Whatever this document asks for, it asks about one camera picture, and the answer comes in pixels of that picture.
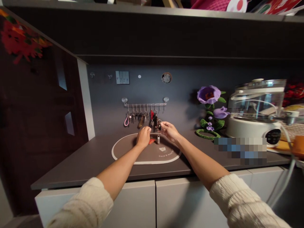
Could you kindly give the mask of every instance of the person's left hand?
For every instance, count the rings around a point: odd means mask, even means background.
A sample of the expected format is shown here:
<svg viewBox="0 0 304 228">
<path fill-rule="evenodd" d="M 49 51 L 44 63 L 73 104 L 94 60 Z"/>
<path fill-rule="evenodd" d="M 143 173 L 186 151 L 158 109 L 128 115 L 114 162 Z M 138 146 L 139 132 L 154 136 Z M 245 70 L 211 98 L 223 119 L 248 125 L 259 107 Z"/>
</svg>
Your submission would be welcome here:
<svg viewBox="0 0 304 228">
<path fill-rule="evenodd" d="M 149 145 L 151 128 L 146 126 L 138 133 L 136 145 L 145 149 Z"/>
</svg>

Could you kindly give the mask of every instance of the glass container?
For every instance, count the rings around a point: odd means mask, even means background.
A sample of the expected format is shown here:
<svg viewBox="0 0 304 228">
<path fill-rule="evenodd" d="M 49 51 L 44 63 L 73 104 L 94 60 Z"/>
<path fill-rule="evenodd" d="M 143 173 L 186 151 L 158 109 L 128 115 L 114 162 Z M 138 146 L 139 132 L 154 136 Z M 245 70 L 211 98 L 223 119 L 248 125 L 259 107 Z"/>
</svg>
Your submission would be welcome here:
<svg viewBox="0 0 304 228">
<path fill-rule="evenodd" d="M 268 116 L 280 115 L 284 99 L 285 79 L 255 79 L 250 83 L 236 86 L 231 95 L 231 118 L 248 121 L 271 122 Z"/>
</svg>

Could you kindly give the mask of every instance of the red decoration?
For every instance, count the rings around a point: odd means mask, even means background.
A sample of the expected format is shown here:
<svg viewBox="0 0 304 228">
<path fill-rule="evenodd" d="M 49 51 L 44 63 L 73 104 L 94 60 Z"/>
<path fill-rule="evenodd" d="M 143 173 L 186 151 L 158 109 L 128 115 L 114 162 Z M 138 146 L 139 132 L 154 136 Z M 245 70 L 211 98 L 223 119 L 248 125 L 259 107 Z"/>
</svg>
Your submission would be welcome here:
<svg viewBox="0 0 304 228">
<path fill-rule="evenodd" d="M 16 28 L 9 21 L 4 21 L 4 28 L 1 32 L 2 43 L 9 54 L 17 55 L 14 64 L 17 64 L 23 56 L 29 62 L 29 56 L 33 58 L 36 56 L 42 57 L 43 46 L 37 42 L 32 42 L 21 31 L 24 33 L 24 30 Z"/>
<path fill-rule="evenodd" d="M 6 18 L 1 32 L 2 43 L 9 54 L 17 55 L 14 64 L 17 64 L 23 56 L 29 62 L 29 56 L 41 58 L 42 48 L 52 45 L 43 36 L 21 24 L 2 9 L 0 16 Z"/>
<path fill-rule="evenodd" d="M 304 83 L 302 81 L 301 77 L 288 81 L 285 88 L 283 107 L 304 102 Z"/>
</svg>

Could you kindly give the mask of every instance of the pink keychain strap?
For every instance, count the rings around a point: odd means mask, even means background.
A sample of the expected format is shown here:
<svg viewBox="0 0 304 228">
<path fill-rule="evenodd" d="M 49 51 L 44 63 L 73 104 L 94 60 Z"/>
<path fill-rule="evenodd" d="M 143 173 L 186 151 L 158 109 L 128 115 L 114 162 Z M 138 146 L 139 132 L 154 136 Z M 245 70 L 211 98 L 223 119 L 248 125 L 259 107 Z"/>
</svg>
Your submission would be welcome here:
<svg viewBox="0 0 304 228">
<path fill-rule="evenodd" d="M 129 125 L 129 115 L 127 115 L 126 120 L 124 121 L 124 126 L 128 126 Z"/>
</svg>

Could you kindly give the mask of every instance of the overhead shelf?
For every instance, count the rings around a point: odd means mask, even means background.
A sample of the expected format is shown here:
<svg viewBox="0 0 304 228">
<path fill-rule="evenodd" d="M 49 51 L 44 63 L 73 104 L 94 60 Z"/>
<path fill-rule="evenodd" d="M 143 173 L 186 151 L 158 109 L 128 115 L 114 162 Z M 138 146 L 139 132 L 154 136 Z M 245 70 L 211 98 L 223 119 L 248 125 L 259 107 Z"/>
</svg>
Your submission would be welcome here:
<svg viewBox="0 0 304 228">
<path fill-rule="evenodd" d="M 128 58 L 140 63 L 141 57 L 156 63 L 304 59 L 299 16 L 54 0 L 0 0 L 0 6 L 88 63 Z"/>
</svg>

